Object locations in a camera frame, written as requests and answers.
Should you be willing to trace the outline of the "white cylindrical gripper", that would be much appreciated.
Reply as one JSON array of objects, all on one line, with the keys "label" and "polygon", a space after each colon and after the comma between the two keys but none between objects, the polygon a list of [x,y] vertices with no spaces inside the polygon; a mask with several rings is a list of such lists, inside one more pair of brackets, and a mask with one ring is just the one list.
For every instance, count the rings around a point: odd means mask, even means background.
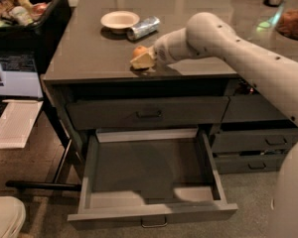
[{"label": "white cylindrical gripper", "polygon": [[186,30],[180,29],[160,37],[154,46],[148,48],[148,53],[132,59],[130,61],[132,67],[134,69],[142,69],[154,66],[155,59],[151,56],[152,54],[156,54],[157,60],[163,64],[171,64],[188,59],[191,50],[187,44]]}]

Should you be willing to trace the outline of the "white rounded robot base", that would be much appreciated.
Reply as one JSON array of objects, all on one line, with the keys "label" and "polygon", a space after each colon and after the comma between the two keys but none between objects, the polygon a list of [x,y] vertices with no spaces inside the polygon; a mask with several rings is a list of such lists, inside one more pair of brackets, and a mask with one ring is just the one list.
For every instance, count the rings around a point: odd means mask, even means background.
[{"label": "white rounded robot base", "polygon": [[17,238],[25,218],[25,205],[20,199],[0,196],[0,238]]}]

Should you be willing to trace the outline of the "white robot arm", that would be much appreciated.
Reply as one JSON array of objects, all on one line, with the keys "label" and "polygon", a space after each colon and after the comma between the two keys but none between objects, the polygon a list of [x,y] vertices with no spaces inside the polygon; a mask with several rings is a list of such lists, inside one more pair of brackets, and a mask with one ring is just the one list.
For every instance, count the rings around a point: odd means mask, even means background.
[{"label": "white robot arm", "polygon": [[[227,63],[298,127],[298,62],[240,38],[214,14],[196,14],[185,28],[134,51],[131,65],[140,69],[208,57]],[[298,142],[280,168],[271,206],[267,238],[298,238]]]}]

